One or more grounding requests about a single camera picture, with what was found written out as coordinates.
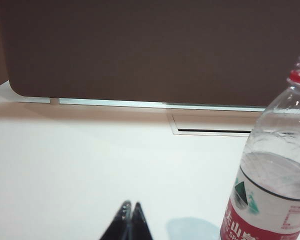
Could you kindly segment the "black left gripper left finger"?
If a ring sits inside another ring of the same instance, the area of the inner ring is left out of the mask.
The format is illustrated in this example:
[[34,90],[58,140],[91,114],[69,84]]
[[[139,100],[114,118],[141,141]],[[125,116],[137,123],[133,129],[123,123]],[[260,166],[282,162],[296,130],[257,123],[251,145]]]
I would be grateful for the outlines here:
[[124,201],[116,212],[112,222],[107,227],[100,240],[131,240],[132,217],[131,201]]

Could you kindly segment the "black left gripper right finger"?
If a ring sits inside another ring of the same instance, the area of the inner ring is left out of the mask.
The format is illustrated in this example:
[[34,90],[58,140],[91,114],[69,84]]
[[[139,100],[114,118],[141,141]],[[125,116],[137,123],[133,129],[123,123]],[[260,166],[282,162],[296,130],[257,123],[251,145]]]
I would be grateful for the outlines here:
[[131,240],[153,240],[140,202],[137,202],[131,218]]

